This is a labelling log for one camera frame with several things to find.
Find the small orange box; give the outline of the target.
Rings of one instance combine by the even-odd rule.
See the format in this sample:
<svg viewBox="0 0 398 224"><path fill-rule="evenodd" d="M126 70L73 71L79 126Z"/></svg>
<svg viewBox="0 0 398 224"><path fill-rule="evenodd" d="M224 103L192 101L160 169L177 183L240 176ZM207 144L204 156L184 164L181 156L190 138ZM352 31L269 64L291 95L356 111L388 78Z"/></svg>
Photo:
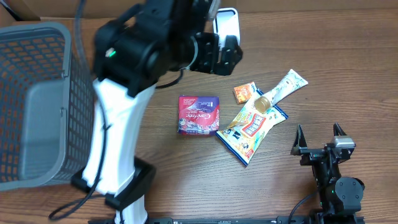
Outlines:
<svg viewBox="0 0 398 224"><path fill-rule="evenodd" d="M238 104L245 103L256 92L257 88L254 82L233 88L233 93Z"/></svg>

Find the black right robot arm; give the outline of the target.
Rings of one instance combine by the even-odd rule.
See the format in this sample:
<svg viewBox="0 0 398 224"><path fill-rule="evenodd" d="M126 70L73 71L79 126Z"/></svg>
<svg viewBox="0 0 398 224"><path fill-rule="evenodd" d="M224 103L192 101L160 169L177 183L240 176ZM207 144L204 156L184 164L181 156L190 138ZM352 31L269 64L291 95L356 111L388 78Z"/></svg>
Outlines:
<svg viewBox="0 0 398 224"><path fill-rule="evenodd" d="M300 156L301 166L310 166L317 183L325 215L343 217L361 210L364 183L357 178L343 177L339 165L350 160L356 147L338 123L333 125L333 138L319 149L307 146L301 125L297 126L291 155Z"/></svg>

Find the white green tissue pack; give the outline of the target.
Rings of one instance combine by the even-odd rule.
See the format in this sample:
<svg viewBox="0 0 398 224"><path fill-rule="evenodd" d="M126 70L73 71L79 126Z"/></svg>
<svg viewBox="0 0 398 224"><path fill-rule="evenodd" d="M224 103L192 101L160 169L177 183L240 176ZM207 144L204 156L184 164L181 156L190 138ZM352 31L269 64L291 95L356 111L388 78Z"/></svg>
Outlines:
<svg viewBox="0 0 398 224"><path fill-rule="evenodd" d="M255 100L255 109L260 113L265 113L285 97L306 85L308 85L308 81L301 77L296 71L290 69L277 86Z"/></svg>

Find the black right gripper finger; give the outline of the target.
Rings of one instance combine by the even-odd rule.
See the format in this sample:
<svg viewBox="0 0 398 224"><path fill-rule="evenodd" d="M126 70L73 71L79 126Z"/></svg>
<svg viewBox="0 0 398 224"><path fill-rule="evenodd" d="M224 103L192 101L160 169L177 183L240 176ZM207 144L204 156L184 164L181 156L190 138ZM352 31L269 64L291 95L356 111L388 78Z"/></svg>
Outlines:
<svg viewBox="0 0 398 224"><path fill-rule="evenodd" d="M346 136L346 133L343 131L341 126L338 123L333 125L333 135L334 136Z"/></svg>
<svg viewBox="0 0 398 224"><path fill-rule="evenodd" d="M293 156L301 156L304 151L308 149L305 136L303 134L302 126L298 124L296 130L296 137L293 143L290 154Z"/></svg>

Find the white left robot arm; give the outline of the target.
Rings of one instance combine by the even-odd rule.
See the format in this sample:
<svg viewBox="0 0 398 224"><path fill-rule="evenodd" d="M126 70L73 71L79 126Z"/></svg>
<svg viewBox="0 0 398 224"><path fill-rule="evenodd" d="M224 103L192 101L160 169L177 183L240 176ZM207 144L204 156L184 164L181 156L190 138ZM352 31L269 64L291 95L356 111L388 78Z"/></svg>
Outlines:
<svg viewBox="0 0 398 224"><path fill-rule="evenodd" d="M167 72L233 72L243 57L238 12L214 0L147 0L100 27L94 47L91 149L72 184L88 198L103 196L115 223L145 223L155 167L135 148L146 107Z"/></svg>

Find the yellow snack bag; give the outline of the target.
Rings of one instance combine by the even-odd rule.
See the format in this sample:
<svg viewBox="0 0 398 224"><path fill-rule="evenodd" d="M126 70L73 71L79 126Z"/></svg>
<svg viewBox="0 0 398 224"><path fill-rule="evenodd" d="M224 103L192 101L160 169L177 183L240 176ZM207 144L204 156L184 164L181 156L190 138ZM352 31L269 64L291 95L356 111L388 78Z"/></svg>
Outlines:
<svg viewBox="0 0 398 224"><path fill-rule="evenodd" d="M216 136L244 165L249 164L271 128L288 119L288 115L277 105L260 113L254 102L262 94L260 89L256 90L232 122L216 132Z"/></svg>

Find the red purple Carefree pack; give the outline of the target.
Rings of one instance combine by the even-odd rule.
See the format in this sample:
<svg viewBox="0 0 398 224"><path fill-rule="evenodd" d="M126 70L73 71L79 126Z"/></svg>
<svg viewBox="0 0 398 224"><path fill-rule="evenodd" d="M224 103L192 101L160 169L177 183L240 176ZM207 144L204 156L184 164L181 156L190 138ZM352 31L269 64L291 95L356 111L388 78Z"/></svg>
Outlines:
<svg viewBox="0 0 398 224"><path fill-rule="evenodd" d="M179 96L178 132L184 135L214 135L220 126L217 96Z"/></svg>

